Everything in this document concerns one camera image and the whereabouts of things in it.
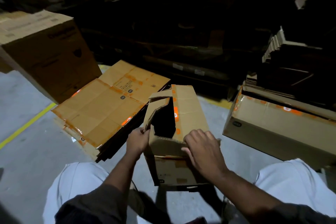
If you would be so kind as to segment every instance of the long cardboard box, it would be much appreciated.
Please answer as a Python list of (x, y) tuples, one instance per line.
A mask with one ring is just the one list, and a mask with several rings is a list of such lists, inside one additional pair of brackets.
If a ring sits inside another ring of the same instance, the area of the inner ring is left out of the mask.
[(52, 112), (78, 134), (72, 135), (77, 141), (100, 151), (167, 82), (168, 78), (120, 60)]
[(336, 161), (336, 123), (242, 94), (223, 135), (281, 160), (301, 158), (313, 169)]
[(0, 57), (62, 103), (102, 73), (72, 17), (41, 11), (0, 22)]
[(145, 115), (145, 130), (150, 128), (145, 158), (156, 186), (193, 186), (208, 183), (191, 165), (181, 147), (193, 129), (209, 130), (192, 86), (172, 85), (153, 93)]

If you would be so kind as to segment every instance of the person's right hand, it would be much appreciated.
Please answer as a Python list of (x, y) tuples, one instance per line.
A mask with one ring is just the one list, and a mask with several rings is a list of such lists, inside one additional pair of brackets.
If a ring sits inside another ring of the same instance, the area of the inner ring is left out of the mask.
[(181, 150), (189, 155), (193, 166), (209, 182), (214, 184), (229, 172), (218, 141), (210, 131), (192, 130), (184, 141), (189, 148), (183, 147)]

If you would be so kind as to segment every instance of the white pants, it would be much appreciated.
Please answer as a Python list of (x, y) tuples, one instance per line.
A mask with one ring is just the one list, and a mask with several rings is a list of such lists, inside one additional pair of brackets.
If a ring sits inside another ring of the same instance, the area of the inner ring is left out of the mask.
[[(54, 216), (66, 201), (96, 189), (108, 173), (94, 162), (65, 166), (48, 190), (44, 207), (45, 224), (55, 223)], [(336, 195), (320, 176), (300, 159), (263, 168), (255, 185), (285, 203), (308, 205), (317, 212), (336, 217)], [(138, 223), (145, 220), (137, 217)]]

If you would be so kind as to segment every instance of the forearm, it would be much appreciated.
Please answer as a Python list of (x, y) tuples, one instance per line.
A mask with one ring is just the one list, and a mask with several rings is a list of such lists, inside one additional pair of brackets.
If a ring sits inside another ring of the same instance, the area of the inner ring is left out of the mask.
[(214, 185), (250, 222), (262, 221), (265, 213), (281, 204), (280, 200), (232, 171), (222, 175)]
[(137, 156), (126, 153), (105, 179), (103, 184), (116, 187), (124, 194), (125, 198), (127, 198), (134, 166), (137, 160)]

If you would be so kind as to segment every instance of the person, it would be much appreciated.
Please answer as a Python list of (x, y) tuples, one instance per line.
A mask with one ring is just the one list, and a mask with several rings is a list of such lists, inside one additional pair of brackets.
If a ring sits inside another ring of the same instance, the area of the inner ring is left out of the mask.
[[(67, 165), (48, 190), (44, 223), (125, 223), (134, 166), (148, 140), (149, 131), (133, 130), (110, 174), (96, 163)], [(210, 131), (192, 130), (184, 141), (192, 165), (242, 215), (230, 223), (336, 223), (336, 195), (303, 161), (270, 165), (251, 184), (228, 169)]]

